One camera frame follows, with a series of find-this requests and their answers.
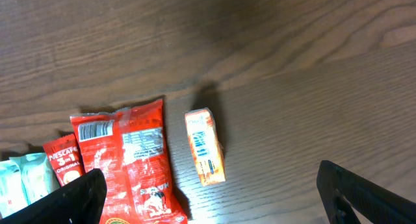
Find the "wood grain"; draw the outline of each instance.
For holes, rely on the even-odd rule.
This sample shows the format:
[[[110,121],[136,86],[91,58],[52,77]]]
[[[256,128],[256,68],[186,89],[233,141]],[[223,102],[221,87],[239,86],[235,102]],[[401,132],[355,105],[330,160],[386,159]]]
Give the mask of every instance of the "wood grain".
[[[416,201],[415,2],[0,0],[2,159],[70,114],[165,95],[194,223],[327,223],[324,159]],[[227,182],[206,188],[183,120],[196,100],[226,147]]]

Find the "tabletop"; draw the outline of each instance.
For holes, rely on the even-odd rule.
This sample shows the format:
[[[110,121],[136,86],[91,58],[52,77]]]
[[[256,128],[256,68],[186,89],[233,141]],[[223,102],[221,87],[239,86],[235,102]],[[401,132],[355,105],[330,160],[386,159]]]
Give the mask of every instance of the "tabletop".
[[[331,160],[416,201],[416,0],[0,0],[0,149],[70,114],[163,97],[191,223],[327,223]],[[184,114],[209,107],[227,181],[202,187]]]

